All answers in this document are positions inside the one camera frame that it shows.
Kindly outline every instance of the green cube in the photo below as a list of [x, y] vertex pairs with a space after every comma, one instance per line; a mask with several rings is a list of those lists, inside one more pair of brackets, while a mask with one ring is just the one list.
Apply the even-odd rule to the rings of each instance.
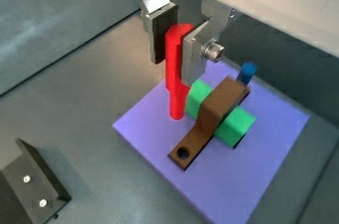
[[[198, 107], [209, 93], [212, 87], [209, 87], [201, 80], [197, 80], [189, 90], [185, 101], [185, 113], [193, 118], [197, 118]], [[218, 126], [214, 136], [233, 148], [242, 136], [245, 135], [254, 116], [250, 115], [241, 107], [236, 107]]]

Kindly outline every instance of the black mount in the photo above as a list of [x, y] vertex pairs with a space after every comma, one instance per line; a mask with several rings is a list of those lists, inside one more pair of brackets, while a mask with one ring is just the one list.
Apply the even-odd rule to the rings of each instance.
[[0, 170], [0, 223], [46, 223], [72, 198], [37, 150], [16, 144], [22, 155]]

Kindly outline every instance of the brown wooden piece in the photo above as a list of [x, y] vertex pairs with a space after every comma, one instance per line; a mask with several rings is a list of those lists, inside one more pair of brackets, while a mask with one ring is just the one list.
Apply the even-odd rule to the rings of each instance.
[[218, 125], [248, 93], [246, 86], [226, 77], [201, 102], [196, 124], [168, 155], [182, 170], [198, 156]]

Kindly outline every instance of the red cylinder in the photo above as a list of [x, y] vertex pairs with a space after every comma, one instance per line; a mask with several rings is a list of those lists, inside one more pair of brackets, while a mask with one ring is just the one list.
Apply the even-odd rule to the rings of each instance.
[[169, 91], [169, 116], [174, 120], [184, 116], [189, 91], [189, 86], [181, 82], [181, 40], [192, 29], [190, 24], [177, 24], [165, 34], [165, 88]]

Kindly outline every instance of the purple mat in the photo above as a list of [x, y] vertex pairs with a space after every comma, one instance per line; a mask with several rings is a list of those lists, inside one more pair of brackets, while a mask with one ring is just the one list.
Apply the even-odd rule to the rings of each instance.
[[[237, 76], [225, 63], [208, 63], [201, 77], [210, 86]], [[213, 139], [185, 171], [166, 155], [194, 121], [168, 115], [164, 81], [150, 90], [113, 124], [136, 152], [166, 178], [208, 221], [244, 224], [293, 145], [308, 115], [250, 82], [252, 93], [241, 106], [254, 116], [253, 125], [232, 150]]]

